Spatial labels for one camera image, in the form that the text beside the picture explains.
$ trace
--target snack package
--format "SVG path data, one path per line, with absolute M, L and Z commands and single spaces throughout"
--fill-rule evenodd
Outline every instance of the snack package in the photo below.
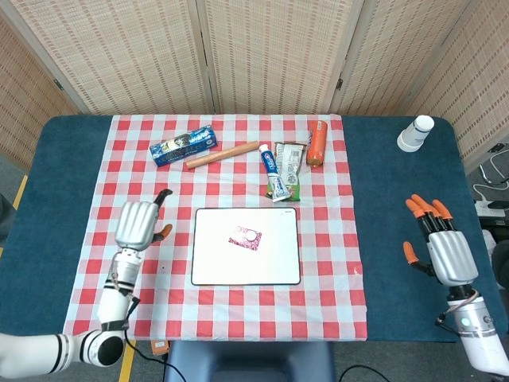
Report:
M 211 125 L 179 135 L 150 147 L 152 159 L 161 167 L 217 146 L 216 135 Z
M 298 174 L 301 169 L 304 152 L 305 145 L 303 144 L 276 142 L 274 150 L 276 166 L 283 183 L 285 183 L 286 188 L 291 193 L 291 197 L 286 199 L 286 201 L 299 201 L 301 199 Z M 267 186 L 266 196 L 272 197 L 270 185 Z

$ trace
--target chair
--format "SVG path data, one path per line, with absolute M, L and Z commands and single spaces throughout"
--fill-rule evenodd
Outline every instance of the chair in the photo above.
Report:
M 168 362 L 188 382 L 333 382 L 328 342 L 173 341 Z M 166 367 L 165 382 L 181 380 Z

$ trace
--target orange bottle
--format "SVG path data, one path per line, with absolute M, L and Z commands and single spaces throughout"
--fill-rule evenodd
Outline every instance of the orange bottle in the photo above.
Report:
M 325 121 L 311 121 L 309 132 L 308 153 L 305 162 L 308 166 L 317 167 L 324 163 L 325 141 L 327 140 L 327 123 Z

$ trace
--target wooden stick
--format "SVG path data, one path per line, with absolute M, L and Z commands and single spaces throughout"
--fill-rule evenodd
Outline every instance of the wooden stick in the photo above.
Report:
M 231 158 L 236 155 L 244 154 L 249 151 L 257 150 L 260 147 L 260 142 L 249 142 L 240 146 L 232 147 L 231 149 L 219 151 L 217 153 L 212 153 L 209 155 L 205 155 L 203 157 L 191 159 L 187 161 L 185 165 L 188 167 L 188 170 L 194 169 L 198 166 L 207 165 L 208 163 L 217 162 L 221 159 Z

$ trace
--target red and white checkered tablecloth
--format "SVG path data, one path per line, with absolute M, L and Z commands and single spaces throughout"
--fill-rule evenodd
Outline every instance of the red and white checkered tablecloth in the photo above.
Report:
M 301 283 L 193 286 L 194 216 L 203 207 L 270 207 L 259 152 L 186 170 L 157 168 L 149 146 L 211 124 L 213 151 L 249 141 L 307 142 L 308 121 L 329 125 L 324 166 L 301 167 L 297 209 Z M 341 117 L 338 115 L 116 115 L 111 122 L 72 290 L 65 333 L 99 328 L 97 307 L 126 201 L 153 201 L 170 188 L 157 228 L 169 237 L 145 252 L 130 318 L 137 339 L 245 341 L 365 340 L 363 269 Z

